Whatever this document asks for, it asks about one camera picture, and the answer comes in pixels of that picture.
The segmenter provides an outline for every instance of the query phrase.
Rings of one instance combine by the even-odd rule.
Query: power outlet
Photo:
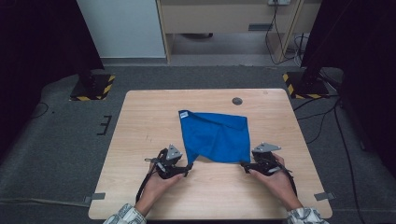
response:
[[[290,0],[268,0],[269,6],[274,6],[275,4],[278,6],[287,6],[290,5]]]

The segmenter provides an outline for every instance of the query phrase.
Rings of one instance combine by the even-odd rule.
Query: table top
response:
[[[233,98],[242,99],[241,105]],[[149,170],[146,158],[157,157],[173,144],[184,155],[177,166],[186,166],[178,110],[247,117],[252,148],[261,142],[281,146],[276,154],[292,170],[300,201],[330,217],[323,192],[288,95],[281,89],[129,91],[107,152],[93,200],[92,219],[106,219],[135,195]],[[273,219],[286,210],[269,190],[237,163],[213,162],[198,157],[188,176],[154,204],[147,219]]]

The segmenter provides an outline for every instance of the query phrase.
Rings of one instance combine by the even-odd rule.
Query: person's left hand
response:
[[[151,170],[153,165],[153,163],[150,164],[148,171]],[[169,179],[162,179],[157,172],[155,172],[148,180],[143,189],[142,196],[134,208],[145,217],[149,213],[151,206],[154,205],[169,188],[182,179],[183,176],[184,174],[179,174]]]

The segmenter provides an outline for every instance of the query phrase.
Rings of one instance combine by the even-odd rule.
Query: blue towel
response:
[[[250,162],[246,117],[178,111],[188,163],[199,155],[217,162]]]

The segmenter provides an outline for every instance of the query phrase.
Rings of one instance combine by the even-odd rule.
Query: white wall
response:
[[[165,58],[155,0],[78,0],[101,58]]]

